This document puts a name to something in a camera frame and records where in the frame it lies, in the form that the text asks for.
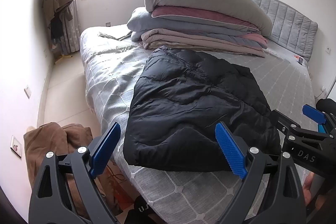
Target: tile floor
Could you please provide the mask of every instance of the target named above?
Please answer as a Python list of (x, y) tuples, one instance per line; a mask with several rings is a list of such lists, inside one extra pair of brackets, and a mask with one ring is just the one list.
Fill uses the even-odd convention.
[[(91, 128), (93, 137), (100, 136), (99, 121), (86, 103), (85, 86), (84, 67), (79, 52), (55, 64), (48, 88), (44, 123), (57, 122), (60, 126), (80, 123)], [(109, 166), (115, 174), (120, 173), (112, 162)], [(121, 182), (120, 185), (131, 198), (135, 199), (139, 195), (129, 181)], [(124, 223), (127, 211), (131, 208), (117, 216), (120, 223)]]

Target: upholstered headboard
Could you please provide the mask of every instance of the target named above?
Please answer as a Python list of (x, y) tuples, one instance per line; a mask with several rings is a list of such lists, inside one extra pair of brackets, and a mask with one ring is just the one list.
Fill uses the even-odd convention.
[(253, 1), (272, 21), (272, 32), (267, 38), (309, 61), (317, 23), (279, 0)]

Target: black down jacket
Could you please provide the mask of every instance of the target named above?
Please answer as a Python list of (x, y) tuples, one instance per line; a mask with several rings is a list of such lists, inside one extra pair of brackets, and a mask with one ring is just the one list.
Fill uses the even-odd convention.
[(223, 121), (248, 146), (278, 155), (270, 112), (249, 68), (204, 52), (161, 47), (134, 87), (124, 157), (129, 165), (166, 171), (231, 170), (215, 125)]

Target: patterned curtain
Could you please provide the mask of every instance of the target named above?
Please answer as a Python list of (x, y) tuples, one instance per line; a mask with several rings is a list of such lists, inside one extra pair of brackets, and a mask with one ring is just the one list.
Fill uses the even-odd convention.
[(63, 24), (64, 36), (61, 37), (62, 51), (65, 55), (72, 52), (79, 51), (79, 38), (80, 38), (80, 24), (78, 21), (77, 0), (73, 0), (70, 4), (70, 10), (73, 19), (67, 21), (65, 18), (61, 19)]

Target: mattress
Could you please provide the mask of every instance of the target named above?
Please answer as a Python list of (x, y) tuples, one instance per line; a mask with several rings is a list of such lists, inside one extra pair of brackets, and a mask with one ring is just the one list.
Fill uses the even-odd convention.
[[(238, 190), (241, 180), (232, 172), (165, 172), (128, 165), (123, 142), (133, 88), (151, 54), (129, 38), (116, 41), (99, 37), (99, 32), (120, 37), (125, 25), (92, 27), (80, 39), (86, 76), (86, 99), (101, 124), (101, 132), (118, 122), (122, 129), (113, 153), (114, 160), (147, 203), (167, 223), (213, 224)], [(302, 106), (315, 106), (310, 77), (305, 66), (295, 62), (293, 53), (269, 42), (266, 57), (207, 52), (230, 63), (249, 67), (271, 109), (287, 115), (302, 128), (317, 130), (317, 124), (302, 114)], [(283, 143), (284, 135), (280, 133)], [(297, 166), (303, 181), (308, 171)], [(264, 175), (247, 218), (256, 214), (267, 186)]]

